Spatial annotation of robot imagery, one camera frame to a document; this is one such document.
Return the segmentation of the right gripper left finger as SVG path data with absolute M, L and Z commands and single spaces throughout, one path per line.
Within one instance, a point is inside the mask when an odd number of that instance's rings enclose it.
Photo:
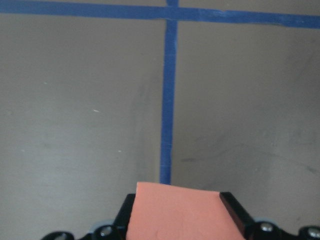
M 116 230 L 116 240 L 125 240 L 126 234 L 129 227 L 129 222 L 131 218 L 131 213 L 134 205 L 134 201 L 136 198 L 135 193 L 128 194 L 123 204 L 118 211 L 118 214 L 115 217 L 113 222 L 114 229 Z

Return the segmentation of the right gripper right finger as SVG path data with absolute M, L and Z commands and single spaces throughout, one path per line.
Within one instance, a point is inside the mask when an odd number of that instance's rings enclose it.
M 228 214 L 245 240 L 250 240 L 255 226 L 252 216 L 244 209 L 231 192 L 220 192 L 219 197 Z

